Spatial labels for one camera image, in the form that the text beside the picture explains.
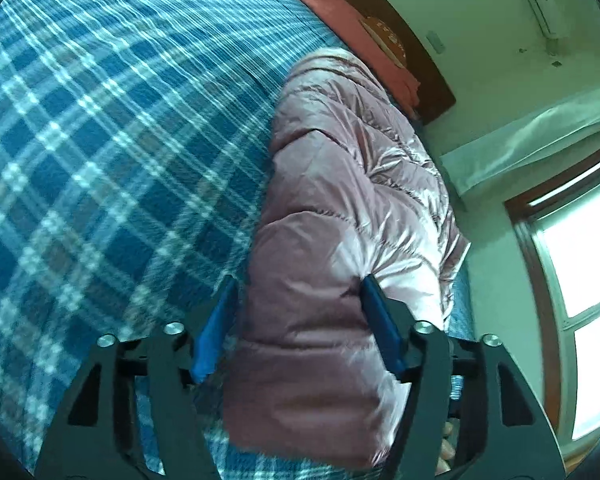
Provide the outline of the person's hand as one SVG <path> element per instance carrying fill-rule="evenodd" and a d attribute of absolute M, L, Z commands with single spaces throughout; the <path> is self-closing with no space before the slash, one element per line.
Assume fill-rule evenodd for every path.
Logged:
<path fill-rule="evenodd" d="M 446 422 L 442 434 L 440 453 L 437 461 L 436 475 L 445 474 L 451 470 L 451 465 L 455 457 L 455 448 L 450 443 L 449 437 L 452 436 L 454 425 L 452 422 Z"/>

